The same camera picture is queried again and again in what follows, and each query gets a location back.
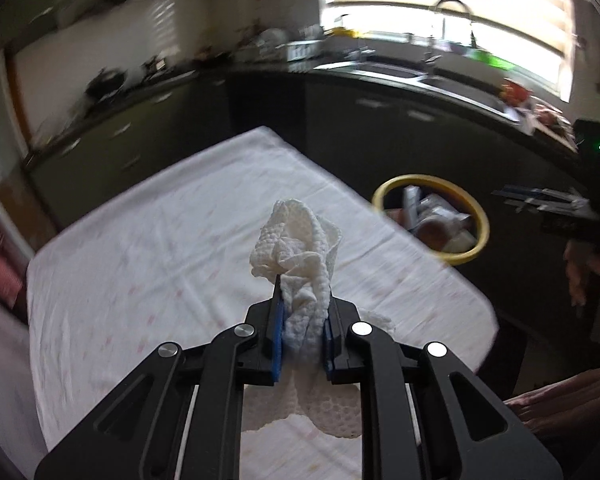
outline crumpled paper towel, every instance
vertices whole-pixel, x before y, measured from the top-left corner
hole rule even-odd
[[[324,433],[362,434],[360,390],[331,384],[321,362],[322,330],[331,297],[330,281],[342,234],[299,200],[278,201],[251,253],[251,273],[271,283],[280,274],[286,307],[283,366],[274,387],[247,386],[242,430],[259,430],[291,414],[309,417]],[[385,316],[358,309],[361,319],[392,331]]]

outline pot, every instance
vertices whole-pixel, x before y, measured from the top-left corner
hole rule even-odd
[[[112,94],[120,89],[126,79],[126,71],[118,68],[112,70],[102,69],[87,85],[86,94],[99,101],[105,95]]]

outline blue gripper pad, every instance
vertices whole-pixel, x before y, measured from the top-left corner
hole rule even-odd
[[[277,383],[282,373],[282,331],[286,321],[285,302],[282,298],[278,300],[275,310],[276,322],[273,331],[273,351],[271,359],[271,374],[273,381]]]

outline person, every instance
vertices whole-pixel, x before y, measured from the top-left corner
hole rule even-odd
[[[591,271],[600,254],[579,242],[564,251],[572,305],[584,306]],[[505,402],[554,454],[566,478],[600,478],[600,368],[549,384]]]

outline sink basin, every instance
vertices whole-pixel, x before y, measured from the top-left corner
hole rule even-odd
[[[427,86],[433,86],[434,88],[440,88],[451,94],[459,95],[471,101],[480,103],[481,105],[496,110],[501,114],[507,113],[507,106],[500,101],[496,96],[491,95],[483,90],[478,90],[472,86],[468,86],[452,79],[446,79],[442,77],[424,77],[418,80],[420,83]]]
[[[370,61],[332,63],[328,65],[317,66],[316,70],[333,70],[334,72],[348,73],[371,72],[371,75],[380,74],[391,77],[398,77],[401,79],[410,79],[422,75],[422,72],[412,70],[410,68],[395,65],[387,65],[384,63],[374,63]]]

